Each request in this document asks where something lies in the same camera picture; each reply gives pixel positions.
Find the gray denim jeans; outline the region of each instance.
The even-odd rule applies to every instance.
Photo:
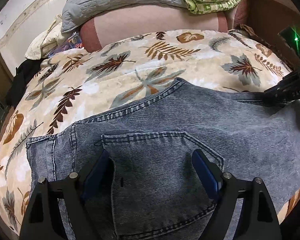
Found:
[[[162,92],[30,138],[26,147],[31,192],[39,176],[64,179],[100,148],[109,152],[112,165],[86,204],[103,239],[195,240],[215,204],[192,166],[193,150],[239,179],[261,177],[279,212],[300,188],[300,101],[269,105],[262,93],[224,93],[176,78]],[[226,239],[239,214],[238,205]]]

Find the white wall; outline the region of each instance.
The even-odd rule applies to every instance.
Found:
[[[66,0],[9,0],[0,11],[0,53],[13,75],[24,54],[41,32],[49,28]]]

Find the black garment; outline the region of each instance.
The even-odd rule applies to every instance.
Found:
[[[16,68],[16,76],[13,78],[12,86],[6,95],[6,103],[8,106],[17,107],[26,92],[26,85],[34,75],[38,73],[42,61],[43,59],[26,59]]]

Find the white cloth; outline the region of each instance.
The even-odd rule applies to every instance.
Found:
[[[40,33],[30,44],[25,57],[40,59],[45,57],[55,46],[60,46],[72,33],[61,33],[62,19],[57,15],[48,30]]]

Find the metal screw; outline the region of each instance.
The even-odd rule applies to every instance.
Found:
[[[226,179],[230,179],[232,177],[232,174],[230,172],[224,172],[223,173],[223,176],[226,178]]]
[[[40,184],[43,184],[45,182],[46,178],[44,176],[40,176],[39,179],[38,179],[38,182]]]
[[[71,172],[70,175],[69,175],[69,177],[70,177],[71,179],[75,179],[76,177],[78,177],[78,173],[76,173],[76,172]]]
[[[262,183],[262,179],[259,178],[259,177],[256,177],[254,180],[255,180],[256,183],[258,183],[258,184],[261,184],[261,183]]]

